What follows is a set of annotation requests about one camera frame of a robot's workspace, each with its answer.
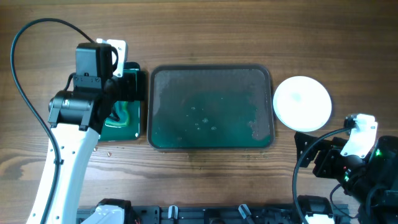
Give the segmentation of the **green yellow sponge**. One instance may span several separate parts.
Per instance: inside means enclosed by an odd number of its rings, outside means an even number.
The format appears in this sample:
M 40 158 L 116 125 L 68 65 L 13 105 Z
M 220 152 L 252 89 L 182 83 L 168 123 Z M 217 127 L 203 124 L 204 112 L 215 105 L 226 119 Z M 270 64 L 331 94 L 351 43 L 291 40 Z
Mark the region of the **green yellow sponge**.
M 105 126 L 110 128 L 125 128 L 130 124 L 130 114 L 127 101 L 115 102 L 111 115 L 106 118 Z

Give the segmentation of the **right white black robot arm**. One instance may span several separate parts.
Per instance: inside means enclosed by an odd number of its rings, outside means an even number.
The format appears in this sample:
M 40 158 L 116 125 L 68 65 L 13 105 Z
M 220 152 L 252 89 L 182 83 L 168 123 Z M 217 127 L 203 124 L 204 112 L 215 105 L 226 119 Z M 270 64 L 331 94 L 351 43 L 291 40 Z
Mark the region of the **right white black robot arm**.
M 347 140 L 321 140 L 303 160 L 315 162 L 313 174 L 337 180 L 359 203 L 360 223 L 397 223 L 397 138 L 381 136 L 364 158 L 342 156 Z

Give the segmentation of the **white plate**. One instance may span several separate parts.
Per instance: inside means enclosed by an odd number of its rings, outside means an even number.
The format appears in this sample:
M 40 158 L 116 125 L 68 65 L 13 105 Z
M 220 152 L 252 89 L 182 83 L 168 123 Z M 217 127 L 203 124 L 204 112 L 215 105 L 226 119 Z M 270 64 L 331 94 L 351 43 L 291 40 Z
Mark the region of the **white plate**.
M 284 80 L 273 98 L 278 119 L 288 128 L 312 132 L 330 119 L 332 102 L 326 88 L 313 78 L 295 76 Z

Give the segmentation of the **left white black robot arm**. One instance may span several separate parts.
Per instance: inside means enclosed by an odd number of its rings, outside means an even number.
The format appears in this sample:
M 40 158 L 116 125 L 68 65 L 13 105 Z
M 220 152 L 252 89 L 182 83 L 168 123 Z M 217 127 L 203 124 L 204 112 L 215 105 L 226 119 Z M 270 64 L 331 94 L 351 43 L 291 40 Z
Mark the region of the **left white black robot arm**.
M 137 139 L 146 75 L 123 40 L 82 43 L 76 71 L 49 103 L 50 138 L 28 223 L 73 223 L 88 161 L 99 141 Z

